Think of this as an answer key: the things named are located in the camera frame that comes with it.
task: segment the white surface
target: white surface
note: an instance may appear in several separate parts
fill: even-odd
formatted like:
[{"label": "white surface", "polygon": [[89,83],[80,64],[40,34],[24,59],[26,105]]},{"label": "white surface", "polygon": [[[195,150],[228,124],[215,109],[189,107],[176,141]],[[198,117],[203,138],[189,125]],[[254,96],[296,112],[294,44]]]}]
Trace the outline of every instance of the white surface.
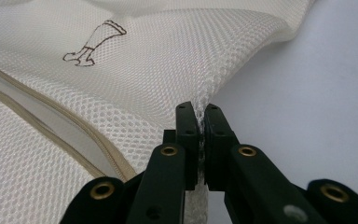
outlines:
[{"label": "white surface", "polygon": [[[213,98],[242,143],[305,188],[358,193],[358,1],[318,1],[293,41],[258,52]],[[208,223],[230,223],[221,194]]]}]

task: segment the zipper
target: zipper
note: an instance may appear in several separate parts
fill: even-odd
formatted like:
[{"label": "zipper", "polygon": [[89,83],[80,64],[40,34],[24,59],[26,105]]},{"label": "zipper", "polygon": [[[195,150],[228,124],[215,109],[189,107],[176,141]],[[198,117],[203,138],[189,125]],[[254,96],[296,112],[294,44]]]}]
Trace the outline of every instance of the zipper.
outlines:
[{"label": "zipper", "polygon": [[[119,177],[122,181],[127,181],[134,176],[136,176],[135,171],[132,169],[130,164],[124,159],[121,152],[118,151],[118,149],[101,133],[99,133],[95,128],[90,126],[85,120],[80,118],[79,116],[75,115],[73,112],[65,109],[64,107],[58,105],[51,99],[49,99],[47,96],[32,90],[31,88],[25,86],[24,84],[20,83],[15,78],[5,74],[0,70],[0,78],[2,78],[5,82],[7,82],[10,86],[18,89],[19,91],[22,91],[26,93],[28,96],[36,99],[37,101],[40,101],[41,103],[51,107],[55,110],[56,113],[59,113],[61,116],[64,116],[65,118],[71,120],[78,129],[80,129],[83,133],[85,133],[92,141],[98,146],[98,148],[101,150],[101,152],[104,154],[105,158],[108,160],[111,167],[114,169],[115,173],[117,174],[117,177]],[[16,109],[22,108],[20,104],[17,104],[13,99],[11,99],[8,96],[0,95],[0,98],[10,102],[9,105],[14,105]],[[38,125],[42,127],[38,127],[38,130],[42,130],[44,135],[48,136],[55,136],[54,141],[58,141],[60,143],[64,142],[59,136],[54,134],[52,131],[46,128],[47,125],[41,124],[40,119],[37,118],[36,115],[31,114],[26,109],[22,108],[19,110],[21,113],[26,112],[27,113],[27,119],[32,118],[31,121],[37,121]],[[73,147],[65,147],[68,153],[73,156],[76,160],[78,160],[81,164],[86,165],[87,168],[90,168],[94,174],[97,175],[104,175],[104,173],[92,165],[92,162],[87,160],[84,156],[82,156],[77,150],[75,150]]]}]

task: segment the white mesh bag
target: white mesh bag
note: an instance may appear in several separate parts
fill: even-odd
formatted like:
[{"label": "white mesh bag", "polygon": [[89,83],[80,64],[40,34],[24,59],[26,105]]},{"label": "white mesh bag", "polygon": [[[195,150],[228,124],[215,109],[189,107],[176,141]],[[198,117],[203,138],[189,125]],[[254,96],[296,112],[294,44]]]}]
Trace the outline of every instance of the white mesh bag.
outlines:
[{"label": "white mesh bag", "polygon": [[[311,2],[0,0],[0,102],[10,102],[0,105],[0,116],[22,111],[0,119],[7,181],[27,189],[31,178],[42,188],[46,181],[37,174],[49,173],[49,182],[66,178],[68,186],[55,191],[73,196],[92,176],[131,179],[145,169],[163,130],[174,127],[177,105],[191,101],[201,121],[211,97],[252,55],[296,35]],[[32,144],[20,126],[3,124],[20,118],[38,136]],[[47,154],[41,164],[58,162],[68,173],[45,165],[21,172],[36,162],[24,155],[37,150]],[[47,192],[33,197],[0,198],[0,222],[54,223],[70,202]],[[205,197],[201,186],[187,194],[187,223],[206,222]],[[42,219],[25,205],[10,209],[37,207],[42,198],[61,200]]]}]

